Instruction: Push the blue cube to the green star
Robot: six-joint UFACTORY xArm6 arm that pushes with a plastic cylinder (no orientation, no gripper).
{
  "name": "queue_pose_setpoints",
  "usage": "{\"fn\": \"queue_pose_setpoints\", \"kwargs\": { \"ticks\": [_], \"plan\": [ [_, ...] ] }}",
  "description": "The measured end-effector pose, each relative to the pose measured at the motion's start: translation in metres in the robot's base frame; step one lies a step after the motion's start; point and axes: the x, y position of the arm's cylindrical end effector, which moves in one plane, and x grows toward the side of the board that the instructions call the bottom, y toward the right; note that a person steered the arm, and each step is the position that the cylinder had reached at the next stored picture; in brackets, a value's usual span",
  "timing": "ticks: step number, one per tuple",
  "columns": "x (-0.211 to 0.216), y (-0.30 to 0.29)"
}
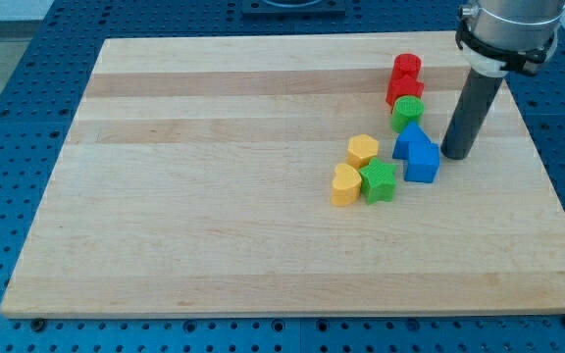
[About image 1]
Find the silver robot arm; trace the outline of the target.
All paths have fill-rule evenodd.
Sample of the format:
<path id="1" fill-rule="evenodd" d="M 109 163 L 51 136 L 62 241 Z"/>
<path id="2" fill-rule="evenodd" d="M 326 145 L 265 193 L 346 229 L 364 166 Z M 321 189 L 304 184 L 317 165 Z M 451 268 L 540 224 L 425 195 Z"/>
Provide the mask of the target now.
<path id="1" fill-rule="evenodd" d="M 565 0 L 469 0 L 457 10 L 456 44 L 478 74 L 535 76 L 552 58 Z"/>

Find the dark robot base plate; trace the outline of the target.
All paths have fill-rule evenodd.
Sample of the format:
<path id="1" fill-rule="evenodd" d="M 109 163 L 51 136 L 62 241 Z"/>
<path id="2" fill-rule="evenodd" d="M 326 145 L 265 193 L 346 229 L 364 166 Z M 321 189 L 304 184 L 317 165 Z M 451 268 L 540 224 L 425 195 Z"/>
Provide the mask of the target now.
<path id="1" fill-rule="evenodd" d="M 260 15 L 341 15 L 346 0 L 240 0 L 241 14 Z"/>

